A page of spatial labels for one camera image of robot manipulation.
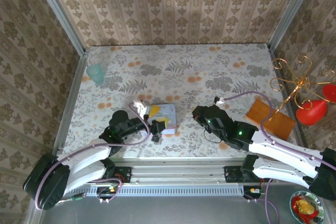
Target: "gold candelabra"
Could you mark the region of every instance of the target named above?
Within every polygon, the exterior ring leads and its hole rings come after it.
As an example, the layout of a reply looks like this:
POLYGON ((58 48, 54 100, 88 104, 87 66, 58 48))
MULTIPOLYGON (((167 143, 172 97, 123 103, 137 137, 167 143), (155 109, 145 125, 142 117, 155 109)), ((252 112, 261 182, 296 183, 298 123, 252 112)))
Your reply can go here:
MULTIPOLYGON (((326 102, 330 102, 330 103, 334 103, 336 104, 336 102, 332 102, 330 100, 327 100, 325 98, 323 98, 322 96, 316 94, 315 92, 313 92, 312 90, 310 90, 311 86, 312 85, 320 85, 320 84, 331 84, 331 83, 336 83, 336 81, 327 81, 327 82, 310 82, 307 75, 313 65, 313 62, 312 60, 307 57, 307 56, 304 56, 304 55, 299 55, 296 60, 300 63, 300 64, 305 64, 306 61, 309 62, 309 67, 307 69, 307 71, 304 73, 303 76, 297 76, 296 74, 294 74, 294 72, 292 71, 292 69, 290 68, 288 62, 284 59, 281 59, 281 58, 276 58, 272 61, 272 65, 275 69, 282 69, 282 63, 285 63, 289 69, 289 71, 291 72, 292 76, 293 76, 293 79, 292 80, 286 80, 286 79, 282 79, 282 78, 278 78, 278 77, 275 77, 275 78, 272 78, 271 81, 269 82, 271 88, 275 91, 282 91, 284 90, 284 85, 279 83, 279 81, 283 81, 283 82, 287 82, 287 83, 293 83, 295 85, 295 88, 293 89, 293 91, 289 94, 289 96, 283 101, 283 103, 279 106, 279 108, 275 111, 275 113, 273 114, 273 116, 269 119, 269 120, 272 120, 272 118, 281 110, 281 108, 291 99, 291 98, 294 98, 294 102, 295 104, 300 108, 300 109, 304 109, 304 110, 309 110, 312 108, 313 104, 311 102, 311 100, 309 99, 304 99, 302 102, 301 102, 301 105, 300 103, 298 102, 297 98, 298 98, 298 93, 299 91, 301 90, 307 90, 308 92, 312 93, 313 95, 316 95, 318 98, 326 101, 326 102), (277 89, 274 87, 274 85, 278 85, 280 88, 277 89), (308 108, 304 108, 302 107, 303 104, 305 104, 306 102, 309 102, 310 103, 310 106, 308 108)), ((336 73, 335 71, 333 70, 325 70, 324 71, 324 75, 327 76, 327 77, 330 77, 331 80, 333 78, 336 77, 336 73)))

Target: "yellow object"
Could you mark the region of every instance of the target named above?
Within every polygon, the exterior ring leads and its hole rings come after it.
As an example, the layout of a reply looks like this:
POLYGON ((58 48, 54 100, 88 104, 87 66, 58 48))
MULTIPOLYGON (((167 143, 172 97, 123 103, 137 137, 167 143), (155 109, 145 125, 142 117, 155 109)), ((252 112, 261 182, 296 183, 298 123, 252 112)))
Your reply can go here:
POLYGON ((155 119, 158 122, 164 122, 164 125, 167 127, 167 125, 169 124, 169 118, 157 118, 155 119))
POLYGON ((151 111, 149 112, 149 117, 152 118, 153 116, 155 116, 159 111, 160 111, 160 107, 156 106, 156 105, 152 105, 151 107, 151 111))
POLYGON ((299 212, 304 215, 311 215, 315 211, 315 208, 305 199, 299 200, 296 205, 299 207, 299 212))

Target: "plastic cup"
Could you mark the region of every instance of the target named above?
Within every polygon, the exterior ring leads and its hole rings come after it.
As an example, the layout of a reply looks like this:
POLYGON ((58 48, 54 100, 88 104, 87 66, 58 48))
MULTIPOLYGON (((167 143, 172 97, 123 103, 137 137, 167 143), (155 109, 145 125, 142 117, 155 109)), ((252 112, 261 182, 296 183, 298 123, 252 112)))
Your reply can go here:
POLYGON ((98 64, 90 65, 86 69, 88 76, 94 81, 95 84, 101 84, 104 82, 104 73, 98 64))

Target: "wall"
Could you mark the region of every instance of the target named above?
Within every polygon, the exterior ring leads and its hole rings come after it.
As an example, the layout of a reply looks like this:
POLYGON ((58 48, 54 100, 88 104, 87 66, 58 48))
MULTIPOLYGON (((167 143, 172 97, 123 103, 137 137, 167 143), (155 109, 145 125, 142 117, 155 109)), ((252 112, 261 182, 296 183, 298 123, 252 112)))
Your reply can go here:
MULTIPOLYGON (((330 80, 323 72, 336 70, 335 6, 336 0, 304 0, 276 50, 276 55, 288 60, 296 74, 304 73, 307 68, 297 63, 297 55, 310 57, 313 61, 311 82, 330 80)), ((288 70, 285 77, 292 78, 288 70)), ((312 90, 322 94, 321 87, 314 85, 312 90)), ((305 98, 318 99, 310 92, 301 94, 301 100, 305 98)), ((336 106, 330 105, 328 114, 316 125, 302 127, 310 147, 336 150, 336 106)))
POLYGON ((0 0, 0 223, 23 221, 23 182, 53 147, 78 59, 46 0, 0 0))
POLYGON ((289 0, 60 0, 87 47, 267 43, 289 0))

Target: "floral wallpaper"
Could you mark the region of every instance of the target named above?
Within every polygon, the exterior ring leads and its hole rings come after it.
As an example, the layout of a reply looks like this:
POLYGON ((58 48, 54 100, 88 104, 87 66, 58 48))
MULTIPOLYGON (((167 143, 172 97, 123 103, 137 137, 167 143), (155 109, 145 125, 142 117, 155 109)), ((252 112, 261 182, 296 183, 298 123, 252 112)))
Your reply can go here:
POLYGON ((267 43, 289 0, 60 0, 91 46, 267 43))
MULTIPOLYGON (((288 60, 297 74, 307 69, 307 65, 296 61, 297 55, 307 55, 313 61, 310 81, 331 80, 324 71, 336 70, 336 0, 304 0, 276 49, 276 55, 288 60)), ((285 76, 291 78, 291 73, 286 70, 285 76)), ((322 95, 322 87, 312 86, 312 90, 322 95)), ((301 94, 301 99, 305 98, 318 99, 309 92, 301 94)), ((302 130, 309 147, 336 150, 336 106, 329 105, 327 115, 319 123, 302 125, 302 130)))
MULTIPOLYGON (((230 148, 205 133, 192 118, 198 105, 213 105, 214 97, 231 97, 255 90, 270 97, 274 107, 282 95, 269 80, 275 77, 266 44, 153 45, 92 47, 91 57, 108 66, 105 80, 95 84, 82 78, 64 152, 74 151, 96 139, 108 126, 112 114, 128 109, 133 100, 151 104, 174 104, 177 131, 163 135, 159 143, 122 148, 113 157, 245 157, 245 151, 230 148)), ((225 103, 223 109, 237 121, 246 121, 250 107, 260 99, 248 95, 225 103)), ((127 141, 143 139, 136 134, 127 141)))
POLYGON ((23 182, 52 150, 78 59, 46 0, 0 0, 0 223, 23 223, 23 182))

